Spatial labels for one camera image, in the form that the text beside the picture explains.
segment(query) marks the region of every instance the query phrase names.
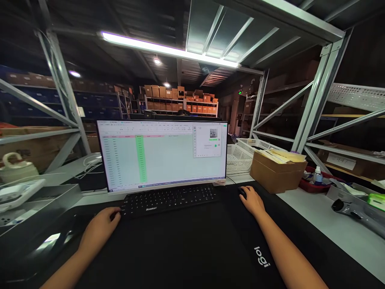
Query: white desk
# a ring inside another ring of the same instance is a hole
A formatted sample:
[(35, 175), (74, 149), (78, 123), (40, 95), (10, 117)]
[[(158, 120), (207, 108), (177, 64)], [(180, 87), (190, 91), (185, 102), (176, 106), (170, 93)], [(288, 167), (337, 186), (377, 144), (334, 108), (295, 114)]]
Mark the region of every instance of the white desk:
[[(81, 173), (84, 170), (84, 158), (52, 172), (61, 174), (47, 176), (48, 185), (58, 185)], [(226, 185), (254, 180), (248, 172), (229, 172), (227, 176)], [(106, 193), (106, 190), (92, 193), (92, 195), (86, 193), (75, 206), (122, 200), (125, 197), (124, 194), (108, 195)], [(383, 273), (385, 268), (384, 239), (352, 218), (335, 213), (331, 209), (333, 201), (327, 198), (325, 194), (310, 194), (298, 188), (278, 194), (278, 197), (385, 284), (385, 274)]]

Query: green object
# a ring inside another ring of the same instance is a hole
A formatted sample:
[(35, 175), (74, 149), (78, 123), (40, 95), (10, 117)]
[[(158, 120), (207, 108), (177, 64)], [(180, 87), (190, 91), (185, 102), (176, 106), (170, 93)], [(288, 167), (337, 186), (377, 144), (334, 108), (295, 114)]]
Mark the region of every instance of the green object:
[(138, 154), (139, 178), (141, 183), (147, 182), (146, 156), (144, 154), (143, 136), (135, 136), (136, 153)]
[(385, 195), (384, 194), (369, 194), (368, 204), (381, 211), (385, 212)]

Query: keyboard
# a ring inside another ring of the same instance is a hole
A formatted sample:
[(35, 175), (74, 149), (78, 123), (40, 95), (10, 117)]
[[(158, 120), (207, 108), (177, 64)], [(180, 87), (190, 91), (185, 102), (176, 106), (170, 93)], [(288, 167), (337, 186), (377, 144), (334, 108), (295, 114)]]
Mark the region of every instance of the keyboard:
[(174, 187), (126, 195), (122, 217), (141, 217), (217, 201), (212, 184)]

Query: person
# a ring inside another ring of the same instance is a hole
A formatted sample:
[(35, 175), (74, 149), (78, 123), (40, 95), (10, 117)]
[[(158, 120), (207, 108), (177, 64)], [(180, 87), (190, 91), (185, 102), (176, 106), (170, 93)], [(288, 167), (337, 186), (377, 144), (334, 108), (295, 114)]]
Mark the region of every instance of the person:
[[(246, 193), (246, 199), (242, 195), (239, 197), (258, 222), (286, 287), (327, 289), (313, 266), (267, 214), (263, 201), (254, 188), (251, 186), (241, 188)], [(73, 288), (118, 225), (119, 211), (119, 208), (106, 208), (99, 212), (88, 224), (77, 252), (47, 280), (41, 289)], [(111, 220), (110, 216), (113, 214), (116, 215)]]
[(187, 110), (178, 110), (176, 115), (178, 115), (178, 116), (189, 116), (189, 115), (191, 115), (191, 113), (188, 112)]

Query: small bottle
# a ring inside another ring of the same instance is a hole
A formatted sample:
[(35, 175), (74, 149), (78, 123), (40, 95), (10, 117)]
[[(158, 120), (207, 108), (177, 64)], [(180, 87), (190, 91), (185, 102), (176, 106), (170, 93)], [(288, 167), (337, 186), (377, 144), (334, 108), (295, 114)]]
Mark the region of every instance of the small bottle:
[(317, 166), (316, 171), (313, 174), (313, 182), (314, 185), (322, 185), (322, 174), (319, 166)]

